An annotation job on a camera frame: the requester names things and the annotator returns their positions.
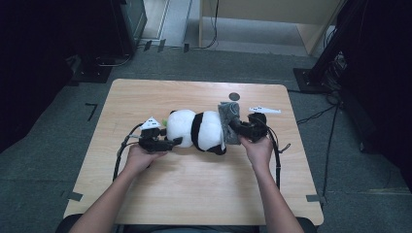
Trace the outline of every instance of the floor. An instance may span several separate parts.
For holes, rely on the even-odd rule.
[[[155,44],[166,40],[165,45],[170,47],[199,46],[199,0],[146,0],[145,6],[148,24],[143,41],[152,40]],[[210,45],[214,38],[213,23],[213,18],[203,18],[203,47]],[[294,23],[218,18],[217,29],[217,42],[210,50],[309,55]],[[319,57],[323,49],[320,43],[311,55]]]

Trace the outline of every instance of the stuffed animal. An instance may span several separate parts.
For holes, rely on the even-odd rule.
[[[219,113],[206,111],[196,114],[191,110],[179,110],[167,119],[167,140],[182,137],[177,147],[189,148],[195,145],[198,150],[218,155],[226,153],[222,123]]]

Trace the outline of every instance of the person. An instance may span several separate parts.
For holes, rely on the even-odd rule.
[[[239,136],[239,140],[246,149],[257,178],[267,232],[303,232],[302,223],[293,215],[271,175],[269,161],[273,146],[270,140],[263,137],[252,143],[242,136]],[[166,151],[148,153],[138,145],[131,146],[123,170],[89,209],[83,215],[76,217],[73,227],[70,225],[70,232],[110,232],[133,180],[139,177],[154,160],[166,153]]]

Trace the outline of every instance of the wooden table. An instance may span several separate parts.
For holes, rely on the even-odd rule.
[[[230,101],[231,92],[240,95],[242,120],[247,121],[250,107],[282,110],[280,115],[266,114],[280,147],[292,144],[281,154],[281,192],[296,216],[322,224],[320,203],[306,199],[306,195],[316,195],[316,189],[287,90],[276,84],[244,83],[114,81],[73,190],[83,198],[69,200],[64,216],[84,213],[111,184],[117,150],[136,124],[149,117],[162,121],[172,110],[217,111],[220,102]],[[275,159],[271,169],[274,175]],[[258,184],[245,149],[231,145],[222,156],[195,147],[174,148],[133,183],[117,223],[265,224]]]
[[[306,51],[312,54],[345,2],[345,0],[220,0],[218,17],[296,23]],[[217,0],[200,1],[200,47],[202,47],[203,18],[215,16],[216,4]]]

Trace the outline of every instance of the table surface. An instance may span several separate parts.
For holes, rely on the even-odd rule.
[[[149,117],[162,121],[173,110],[217,111],[222,101],[230,101],[231,92],[240,95],[242,120],[247,121],[250,107],[282,111],[266,114],[280,148],[291,144],[281,153],[281,192],[296,216],[322,224],[320,203],[306,199],[316,195],[316,189],[287,90],[277,84],[246,83],[114,81],[73,190],[83,198],[69,200],[64,216],[84,213],[111,184],[120,143],[136,124]],[[275,159],[270,167],[275,176]],[[195,147],[174,148],[135,180],[117,223],[263,225],[258,183],[245,149],[227,145],[225,155],[215,155]]]

